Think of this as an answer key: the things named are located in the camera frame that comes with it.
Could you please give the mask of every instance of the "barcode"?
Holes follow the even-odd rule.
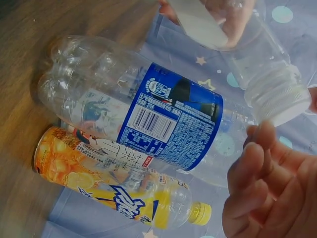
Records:
[[[176,121],[136,105],[128,126],[166,143],[176,127]]]

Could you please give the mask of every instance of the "yellow bottle label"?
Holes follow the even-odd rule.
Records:
[[[52,127],[35,153],[35,169],[45,179],[69,187],[127,218],[167,229],[170,194],[187,185],[154,170],[86,155],[81,141],[64,129]]]

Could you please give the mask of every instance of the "blue bottle label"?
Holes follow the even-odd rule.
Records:
[[[153,63],[117,142],[189,171],[208,152],[222,113],[219,94]]]

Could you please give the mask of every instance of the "hand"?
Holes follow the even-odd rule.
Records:
[[[178,24],[177,16],[166,0],[159,0],[159,12]],[[255,0],[240,0],[243,7],[233,5],[236,0],[201,0],[206,9],[218,22],[223,24],[222,30],[228,37],[226,47],[235,47],[240,40],[255,5]]]
[[[313,238],[317,234],[317,156],[290,149],[269,122],[247,129],[228,172],[222,216],[228,238]]]
[[[312,97],[312,104],[310,110],[313,113],[317,113],[317,88],[309,88],[309,92],[311,93]]]

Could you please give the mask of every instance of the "star pattern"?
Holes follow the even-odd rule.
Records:
[[[201,66],[203,66],[205,63],[207,63],[206,61],[205,61],[205,57],[196,57],[197,58],[197,61],[196,61],[196,63],[198,63],[198,64],[200,64]]]
[[[211,90],[211,91],[214,91],[216,88],[212,86],[211,84],[211,79],[207,79],[205,82],[203,81],[198,81],[198,84],[200,86],[204,86],[204,85],[207,85],[208,89]]]
[[[150,230],[149,232],[142,232],[144,238],[159,238],[154,235],[153,230]]]

